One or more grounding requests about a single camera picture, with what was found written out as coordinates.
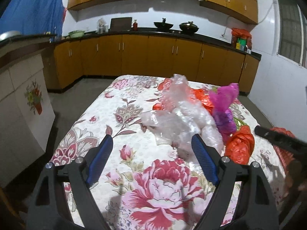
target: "metal pot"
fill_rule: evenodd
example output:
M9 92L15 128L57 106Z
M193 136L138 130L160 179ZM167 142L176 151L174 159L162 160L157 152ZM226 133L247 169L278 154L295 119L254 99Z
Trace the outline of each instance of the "metal pot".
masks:
M196 33L199 30L199 28L195 24L193 24L192 21L181 23L179 24L179 27L184 33L190 34Z
M169 24L169 23L165 23L166 18L162 18L162 22L154 22L154 25L162 30L168 30L170 29L172 26L174 26L173 24Z

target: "pink plastic bag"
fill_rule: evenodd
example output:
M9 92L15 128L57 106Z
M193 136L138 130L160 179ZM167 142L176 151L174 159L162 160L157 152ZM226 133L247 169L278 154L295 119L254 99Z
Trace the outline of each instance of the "pink plastic bag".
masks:
M224 144L226 144L230 134L235 133L237 130L229 106L238 95L239 85L237 83L219 87L216 93L214 91L209 92L210 100L214 105L212 116L215 120L216 127L223 137Z

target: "metal screw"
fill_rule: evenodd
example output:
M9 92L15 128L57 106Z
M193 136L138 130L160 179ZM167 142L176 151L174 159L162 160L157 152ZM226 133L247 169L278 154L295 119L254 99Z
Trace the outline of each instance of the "metal screw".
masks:
M53 163L49 162L49 163L46 163L45 168L51 169L52 166L53 166Z
M79 156L76 158L76 163L82 163L83 162L83 157Z
M223 162L223 163L229 163L229 162L230 162L229 157L228 157L228 156L223 156L223 157L222 157L222 162Z
M251 165L253 165L255 168L260 167L260 164L258 162L252 162Z

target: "bed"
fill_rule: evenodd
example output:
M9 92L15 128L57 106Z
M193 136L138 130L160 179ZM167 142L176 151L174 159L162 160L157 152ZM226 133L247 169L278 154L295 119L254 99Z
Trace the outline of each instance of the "bed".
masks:
M142 125L139 114L157 103L160 77L124 75L118 77L87 108L60 142L52 162L70 163L85 156L106 134L112 136L113 151L90 190L111 229L192 229L207 207L214 186L193 163L179 159L170 145L156 145L155 137ZM212 85L189 82L192 88ZM235 100L230 106L237 123L251 130L257 121ZM260 163L280 206L285 173L273 146L255 137L250 162ZM83 226L69 183L65 194L74 222ZM240 183L236 183L223 224L231 221Z

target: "wall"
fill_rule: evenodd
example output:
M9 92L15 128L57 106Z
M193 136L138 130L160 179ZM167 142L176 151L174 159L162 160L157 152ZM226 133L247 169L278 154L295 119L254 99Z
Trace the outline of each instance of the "wall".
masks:
M63 25L62 35L67 35L72 30L82 29L93 31L97 28L97 21L101 17L110 26L111 18L132 17L137 19L139 27L155 27L154 21L162 21L174 24L172 29L179 30L182 22L193 21L199 30L197 33L211 36L227 42L231 41L231 28L246 28L246 24L227 15L199 6L197 0L126 0L101 4L78 12L67 11ZM224 33L227 21L226 36Z
M258 21L263 20L273 0L258 0ZM277 127L284 127L307 141L307 69L276 55L275 7L251 30L253 51L262 54L250 100Z

